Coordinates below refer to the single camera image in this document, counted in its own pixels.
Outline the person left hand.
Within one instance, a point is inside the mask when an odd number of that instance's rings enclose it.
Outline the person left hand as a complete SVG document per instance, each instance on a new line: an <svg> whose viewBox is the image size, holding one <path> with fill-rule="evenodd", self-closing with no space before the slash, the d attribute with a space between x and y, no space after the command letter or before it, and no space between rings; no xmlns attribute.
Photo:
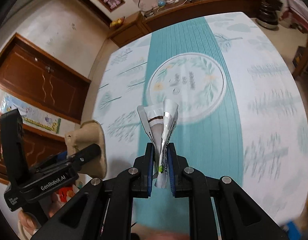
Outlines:
<svg viewBox="0 0 308 240"><path fill-rule="evenodd" d="M59 201L58 195L53 193L48 201L49 207L47 209L49 218L53 217L59 209L61 209L62 204ZM30 213L20 210L18 213L18 220L22 228L32 236L38 229L36 218L34 218Z"/></svg>

